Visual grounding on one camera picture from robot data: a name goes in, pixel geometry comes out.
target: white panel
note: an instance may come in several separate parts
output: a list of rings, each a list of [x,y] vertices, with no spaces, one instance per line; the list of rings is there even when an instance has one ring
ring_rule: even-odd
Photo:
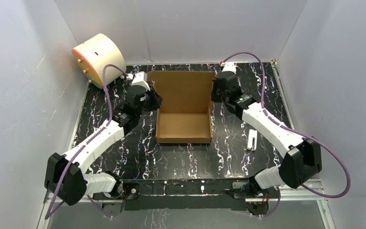
[[[332,147],[351,174],[330,199],[336,228],[366,228],[366,1],[310,0],[278,60],[295,127]],[[327,194],[346,185],[322,151]]]
[[[120,49],[126,64],[148,63],[149,50],[141,26],[139,1],[55,0],[76,41],[80,44],[98,33]]]
[[[56,0],[78,43],[101,32],[127,64],[219,62],[243,50],[278,58],[306,2]]]
[[[278,58],[306,0],[139,1],[155,62],[219,62],[239,51]],[[233,61],[256,60],[241,55]]]
[[[84,100],[77,45],[51,0],[0,0],[0,229],[36,228],[48,157]]]

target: small white object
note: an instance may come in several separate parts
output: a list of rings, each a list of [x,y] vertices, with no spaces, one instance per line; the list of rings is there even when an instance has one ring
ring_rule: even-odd
[[[231,71],[236,74],[236,66],[234,62],[224,62],[221,64],[221,67],[224,67],[222,72]]]
[[[249,130],[249,137],[247,139],[247,150],[256,150],[257,145],[257,130]]]
[[[144,87],[146,89],[146,91],[149,91],[150,88],[149,88],[148,83],[146,82],[147,78],[148,78],[148,75],[145,72],[136,73],[134,79],[132,80],[131,86],[139,85],[139,86]]]
[[[134,77],[131,73],[128,73],[127,80],[132,80]]]
[[[285,185],[284,181],[280,177],[280,174],[278,173],[279,167],[280,165],[267,168],[254,177],[261,189]]]

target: white plastic piece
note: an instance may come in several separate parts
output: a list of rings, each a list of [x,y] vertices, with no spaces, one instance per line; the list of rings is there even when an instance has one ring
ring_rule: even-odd
[[[224,67],[222,72],[231,71],[236,74],[236,66],[234,62],[224,62],[221,64],[221,67]]]
[[[89,166],[111,145],[116,143],[117,141],[121,140],[124,137],[124,129],[119,127],[119,124],[116,121],[111,121],[108,126],[107,119],[104,123],[87,137],[83,142],[79,143],[76,147],[72,148],[65,152],[67,155],[65,159],[71,160],[71,158],[76,154],[78,149],[85,145],[86,147],[79,153],[79,155],[73,161],[74,163],[79,163],[79,168],[81,169],[82,173],[86,173]],[[94,140],[87,144],[87,141],[91,139],[97,132],[99,132],[102,128],[104,130],[95,137]]]
[[[149,91],[150,88],[149,88],[148,83],[146,82],[147,78],[148,78],[148,75],[145,72],[136,73],[134,79],[132,80],[131,86],[139,85],[139,86],[144,87],[146,89],[146,91]]]
[[[249,130],[249,137],[247,139],[247,150],[256,150],[257,145],[257,130]]]
[[[280,122],[276,117],[271,115],[267,111],[269,117],[272,117],[280,125],[285,125]],[[276,147],[281,157],[284,158],[285,154],[290,150],[289,146],[297,146],[303,139],[300,135],[286,131],[278,125],[272,123],[267,116],[263,113],[260,103],[253,103],[248,109],[244,110],[242,120],[256,130],[258,130],[267,140]]]
[[[132,80],[134,76],[131,73],[128,73],[127,80]]]
[[[280,165],[267,168],[254,177],[261,189],[285,185],[284,181],[280,177],[280,174],[278,173],[279,167]]]
[[[85,195],[111,192],[116,184],[116,180],[107,173],[84,174],[83,178],[88,182]]]

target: wire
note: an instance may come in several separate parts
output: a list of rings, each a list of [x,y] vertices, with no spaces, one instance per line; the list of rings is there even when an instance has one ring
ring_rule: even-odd
[[[277,203],[275,204],[273,210],[265,215],[262,215],[262,217],[266,217],[266,216],[270,216],[271,214],[273,214],[277,208],[278,208],[278,204],[280,203],[280,200],[281,200],[281,192],[280,192],[280,189],[277,187],[277,191],[278,191],[278,199],[277,199]]]
[[[107,64],[105,65],[105,67],[103,68],[103,75],[102,75],[102,83],[103,83],[103,90],[104,90],[104,94],[106,96],[106,100],[107,100],[107,105],[109,107],[109,120],[107,121],[107,124],[106,126],[108,126],[111,122],[112,122],[112,116],[113,116],[113,110],[112,110],[112,103],[110,101],[110,95],[109,95],[109,91],[107,90],[107,85],[106,85],[106,69],[108,67],[114,67],[116,68],[117,70],[119,70],[124,76],[128,76],[128,74],[123,71],[121,68],[117,67],[116,65],[114,64]],[[93,135],[87,142],[86,144],[89,144],[95,137],[97,137],[103,130],[105,130],[105,126],[100,129],[97,133],[95,133],[95,135]],[[55,199],[57,199],[57,196],[58,196],[58,192],[60,190],[60,187],[61,187],[61,184],[64,180],[64,177],[65,177],[65,174],[67,173],[69,167],[71,166],[71,164],[73,163],[73,161],[75,160],[75,158],[82,152],[82,150],[86,147],[86,145],[83,145],[81,148],[79,148],[79,150],[74,154],[74,156],[68,161],[67,165],[65,166],[64,170],[62,171],[61,173],[61,176],[60,176],[60,179],[58,180],[58,183],[57,183],[57,186],[55,188],[55,191],[54,191],[54,195],[52,196],[52,200],[51,200],[51,203],[48,207],[48,211],[47,211],[47,214],[45,215],[45,219],[47,220],[49,217],[51,217],[51,215],[54,214],[54,212],[64,203],[61,202],[54,210],[52,210],[52,207],[54,206],[54,203],[55,203]]]
[[[112,199],[118,199],[118,198],[120,198],[120,196],[122,196],[122,194],[123,194],[124,192],[121,192],[120,193],[120,195],[118,196],[118,197],[116,197],[116,198],[112,198]]]
[[[298,135],[301,135],[303,137],[306,137],[308,139],[311,139],[312,141],[316,142],[318,145],[320,145],[321,147],[323,147],[324,149],[326,149],[335,159],[336,161],[338,161],[338,163],[340,164],[340,166],[342,167],[342,169],[344,170],[345,172],[345,175],[346,175],[346,188],[343,190],[343,192],[339,193],[339,194],[336,194],[336,195],[327,195],[327,194],[324,194],[324,193],[320,193],[320,192],[317,192],[313,189],[311,189],[310,187],[307,187],[306,185],[303,185],[302,184],[302,187],[304,187],[305,189],[307,189],[308,191],[311,191],[312,193],[315,193],[319,196],[322,196],[322,197],[326,197],[326,198],[340,198],[344,195],[347,194],[347,192],[349,192],[350,190],[350,185],[351,185],[351,180],[350,180],[350,173],[348,172],[348,169],[346,167],[346,165],[344,164],[344,162],[339,158],[338,155],[336,155],[332,149],[330,149],[328,146],[326,146],[324,143],[322,143],[321,141],[317,140],[316,138],[312,137],[312,136],[308,136],[300,131],[297,131],[297,130],[294,130],[292,128],[289,128],[285,125],[280,125],[280,123],[278,123],[277,121],[275,121],[272,117],[270,117],[267,113],[267,110],[266,110],[266,107],[264,106],[264,87],[265,87],[265,84],[266,84],[266,79],[265,79],[265,71],[264,71],[264,67],[263,67],[263,63],[262,61],[259,59],[259,57],[257,57],[256,55],[254,55],[253,53],[251,52],[238,52],[238,53],[235,53],[235,54],[232,54],[230,55],[229,57],[227,57],[225,60],[223,60],[222,62],[225,62],[229,59],[231,59],[232,57],[236,56],[236,55],[239,55],[239,54],[249,54],[251,56],[253,56],[254,58],[256,58],[260,64],[260,68],[262,69],[262,77],[263,77],[263,80],[262,80],[262,93],[261,93],[261,100],[260,100],[260,104],[262,106],[262,109],[263,109],[263,113],[268,117],[268,119],[270,121],[272,121],[274,124],[276,125],[279,125],[281,128],[283,128],[284,130],[287,130],[287,131],[290,131],[290,132],[293,132],[295,134],[298,134]]]
[[[97,208],[97,209],[99,209],[105,216],[107,216],[107,217],[110,217],[110,218],[112,218],[113,216],[112,215],[110,215],[110,213],[107,213],[105,210],[103,210],[100,206],[99,206],[99,204],[97,204],[93,199],[92,199],[92,197],[91,196],[89,196],[89,195],[87,195],[88,196],[88,199],[95,205],[95,207]]]

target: white bracket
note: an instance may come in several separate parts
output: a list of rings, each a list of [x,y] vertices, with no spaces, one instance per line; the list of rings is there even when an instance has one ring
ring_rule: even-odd
[[[87,182],[85,195],[111,192],[116,184],[114,177],[107,173],[84,174],[83,178]]]
[[[133,85],[139,85],[146,89],[146,91],[149,91],[149,85],[146,82],[148,75],[145,72],[139,72],[134,75],[134,79],[132,80],[131,86]]]
[[[236,66],[234,62],[223,62],[221,63],[221,67],[224,67],[222,72],[231,71],[236,74]]]
[[[278,173],[278,168],[280,166],[281,165],[277,165],[272,168],[267,168],[254,177],[261,189],[285,185],[284,181],[280,177],[280,174]]]
[[[257,145],[257,130],[249,130],[246,149],[255,151],[256,145]]]

